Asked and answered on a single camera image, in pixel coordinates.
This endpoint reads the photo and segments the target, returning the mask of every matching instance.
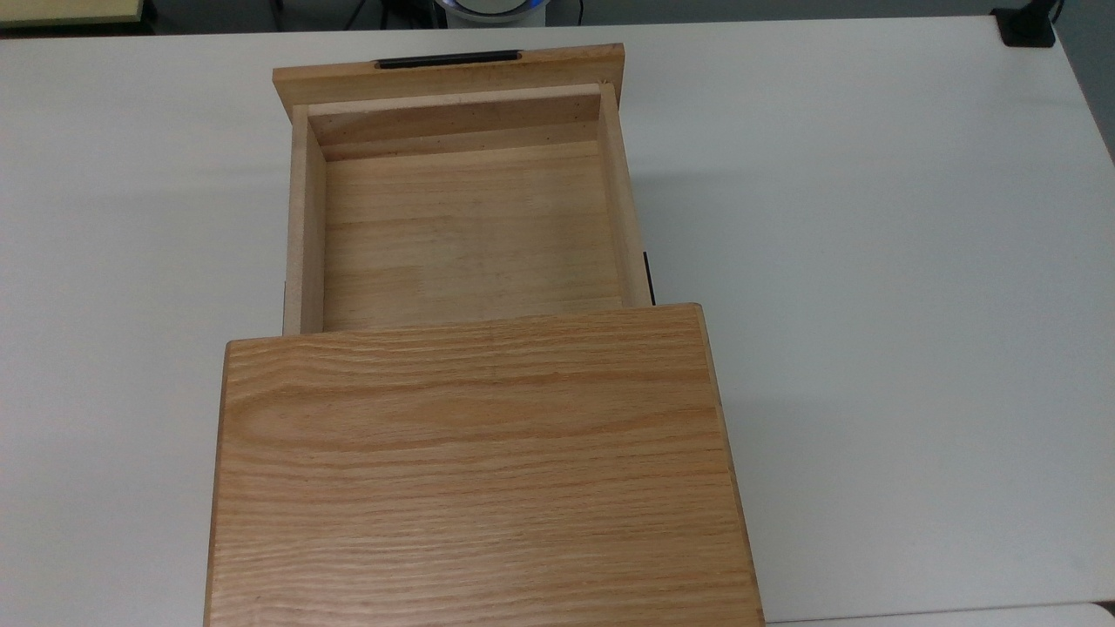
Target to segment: wooden drawer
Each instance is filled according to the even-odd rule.
[[[277,69],[283,335],[650,305],[620,45]]]
[[[233,341],[205,625],[763,625],[699,307]]]

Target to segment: white tabletop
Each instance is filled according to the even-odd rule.
[[[2,623],[200,623],[272,67],[605,41],[768,619],[1115,598],[1115,168],[1059,47],[937,18],[0,41]]]
[[[778,625],[779,627],[1115,627],[1115,617],[1095,605],[1063,605],[836,618]]]

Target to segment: wooden box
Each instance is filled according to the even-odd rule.
[[[205,624],[763,625],[700,308],[233,341]]]
[[[283,335],[651,303],[622,46],[502,58],[274,71],[293,124]]]

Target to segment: black object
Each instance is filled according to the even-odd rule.
[[[650,288],[650,303],[658,305],[655,300],[655,281],[650,280],[650,259],[647,258],[647,251],[642,251],[642,266],[647,269],[647,287]]]
[[[456,52],[453,55],[432,55],[429,57],[399,57],[397,59],[379,59],[379,69],[403,69],[408,67],[456,66],[464,64],[491,64],[493,61],[514,61],[522,50],[492,50],[491,52]]]
[[[1057,1],[1032,0],[1021,9],[992,9],[1002,42],[1011,48],[1053,48],[1057,36],[1053,32],[1049,11]]]

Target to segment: black handle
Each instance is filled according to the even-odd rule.
[[[430,55],[428,57],[398,57],[396,59],[379,59],[379,69],[403,69],[411,67],[457,66],[465,64],[491,64],[494,61],[518,60],[522,50],[492,50],[488,52],[455,52],[452,55]]]

